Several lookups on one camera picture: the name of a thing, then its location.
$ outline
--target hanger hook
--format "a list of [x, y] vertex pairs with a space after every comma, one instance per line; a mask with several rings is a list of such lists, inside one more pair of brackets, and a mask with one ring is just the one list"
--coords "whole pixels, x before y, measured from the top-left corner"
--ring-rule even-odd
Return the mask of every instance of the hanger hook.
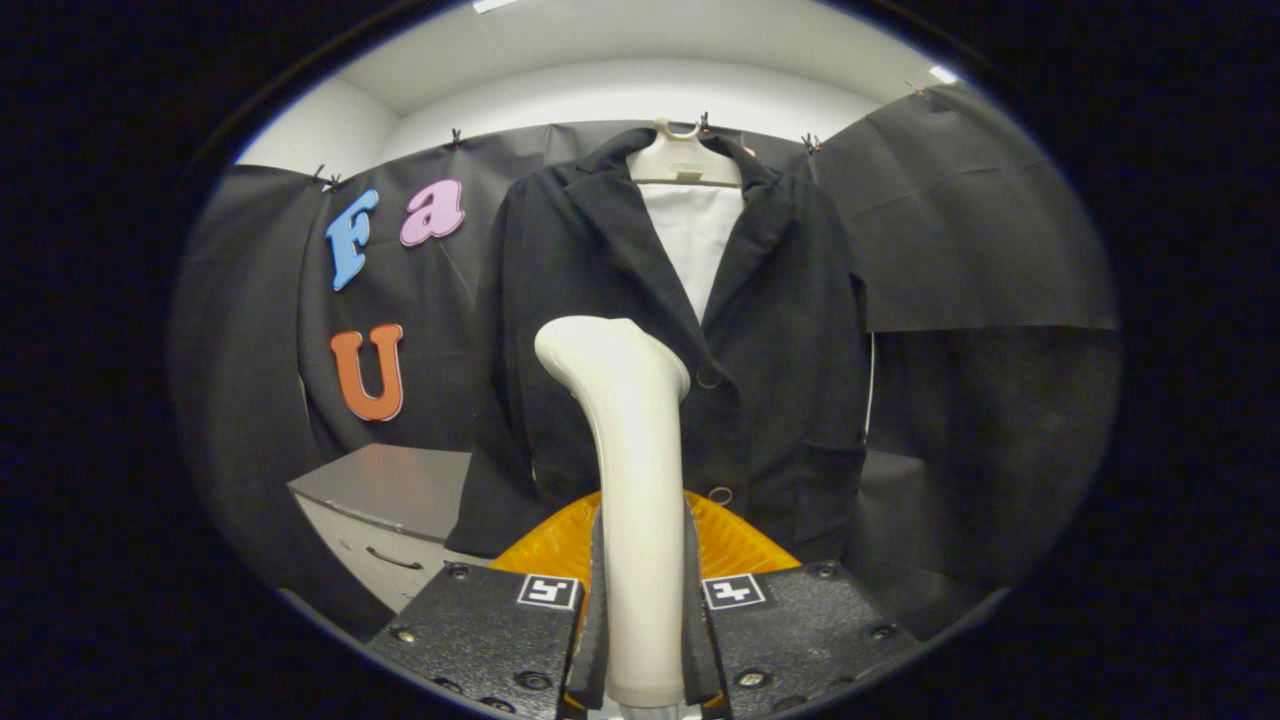
[[654, 129], [657, 129], [662, 135], [666, 135], [671, 140], [692, 140], [698, 137], [699, 131], [703, 129], [703, 124], [699, 122], [694, 126], [694, 129], [691, 132], [686, 132], [684, 135], [675, 133], [671, 132], [671, 120], [668, 118], [658, 118], [657, 120], [653, 122], [653, 127]]

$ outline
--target black border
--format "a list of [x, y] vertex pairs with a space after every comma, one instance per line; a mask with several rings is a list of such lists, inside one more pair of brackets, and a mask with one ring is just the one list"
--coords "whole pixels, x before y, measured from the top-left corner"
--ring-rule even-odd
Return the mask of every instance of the black border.
[[[1268, 664], [1251, 641], [1267, 605], [1248, 593], [1270, 566], [1271, 493], [1254, 479], [1274, 465], [1272, 373], [1249, 360], [1274, 327], [1274, 241], [1254, 202], [1274, 170], [1258, 85], [1274, 18], [1230, 3], [861, 8], [932, 47], [938, 31], [896, 8], [1001, 68], [937, 53], [1033, 129], [1094, 213], [1125, 322], [1124, 395], [1094, 492], [1028, 583], [831, 716], [1256, 707]], [[23, 59], [10, 197], [27, 220], [9, 238], [9, 436], [29, 451], [9, 486], [15, 716], [451, 710], [317, 633], [227, 550], [186, 480], [163, 373], [175, 238], [225, 154], [431, 9], [86, 3], [6, 24]]]

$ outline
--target gray cabinet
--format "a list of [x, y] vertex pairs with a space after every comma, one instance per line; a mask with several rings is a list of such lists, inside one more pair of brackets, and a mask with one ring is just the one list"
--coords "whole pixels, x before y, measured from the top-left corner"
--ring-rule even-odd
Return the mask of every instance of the gray cabinet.
[[324, 543], [394, 612], [445, 560], [489, 560], [444, 548], [458, 518], [470, 455], [369, 445], [289, 483]]

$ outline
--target drawer handle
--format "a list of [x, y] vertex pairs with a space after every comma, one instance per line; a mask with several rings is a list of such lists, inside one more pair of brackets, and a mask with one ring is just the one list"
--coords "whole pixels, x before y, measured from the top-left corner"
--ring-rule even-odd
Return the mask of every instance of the drawer handle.
[[372, 555], [374, 557], [376, 557], [379, 560], [385, 560], [385, 561], [390, 562], [392, 565], [399, 565], [401, 568], [408, 568], [410, 570], [421, 570], [422, 569], [422, 564], [421, 562], [413, 562], [413, 564], [401, 562], [399, 560], [396, 560], [394, 557], [387, 557], [381, 552], [378, 552], [376, 550], [372, 548], [372, 546], [366, 547], [365, 550], [369, 551], [369, 555]]

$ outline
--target letter u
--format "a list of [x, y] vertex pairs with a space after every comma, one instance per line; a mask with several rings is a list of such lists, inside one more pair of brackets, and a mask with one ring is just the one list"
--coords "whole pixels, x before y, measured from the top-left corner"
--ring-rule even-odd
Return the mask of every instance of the letter u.
[[404, 405], [404, 389], [399, 374], [399, 354], [396, 343], [404, 337], [404, 329], [397, 324], [378, 325], [369, 332], [369, 340], [378, 348], [378, 366], [383, 375], [383, 395], [372, 397], [365, 392], [365, 382], [360, 378], [360, 346], [364, 338], [357, 332], [333, 336], [329, 348], [338, 360], [338, 383], [347, 407], [362, 420], [383, 421], [399, 415]]

